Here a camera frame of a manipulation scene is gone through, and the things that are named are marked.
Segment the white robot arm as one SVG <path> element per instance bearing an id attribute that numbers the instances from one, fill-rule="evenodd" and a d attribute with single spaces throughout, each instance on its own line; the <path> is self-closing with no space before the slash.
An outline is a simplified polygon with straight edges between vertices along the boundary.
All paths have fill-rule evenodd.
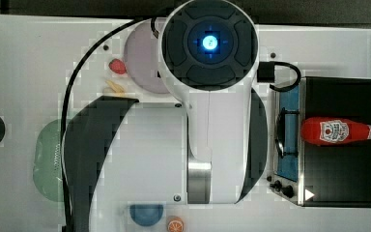
<path id="1" fill-rule="evenodd" d="M 157 31 L 169 99 L 102 96 L 62 124 L 62 232 L 164 232 L 244 199 L 263 172 L 258 30 L 229 0 L 187 0 Z"/>

